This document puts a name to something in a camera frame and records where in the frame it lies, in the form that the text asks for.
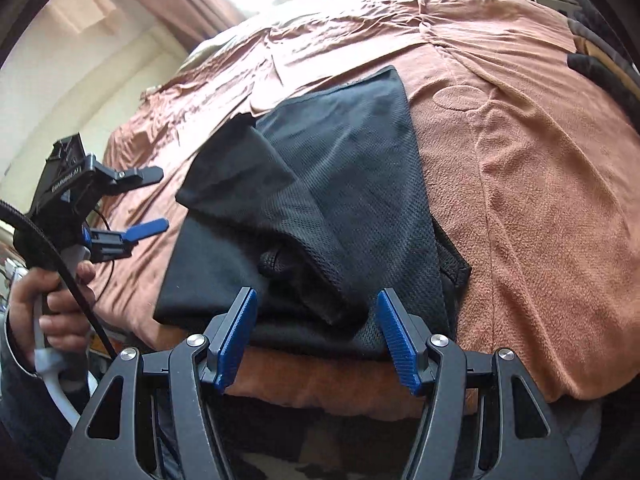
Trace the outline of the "person's left hand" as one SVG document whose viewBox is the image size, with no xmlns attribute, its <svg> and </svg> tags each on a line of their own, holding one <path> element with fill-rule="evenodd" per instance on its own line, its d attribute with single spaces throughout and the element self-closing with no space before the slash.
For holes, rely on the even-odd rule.
<svg viewBox="0 0 640 480">
<path fill-rule="evenodd" d="M 35 371 L 34 321 L 52 348 L 78 354 L 87 350 L 91 325 L 56 272 L 32 268 L 10 293 L 8 334 L 14 356 L 29 373 Z"/>
</svg>

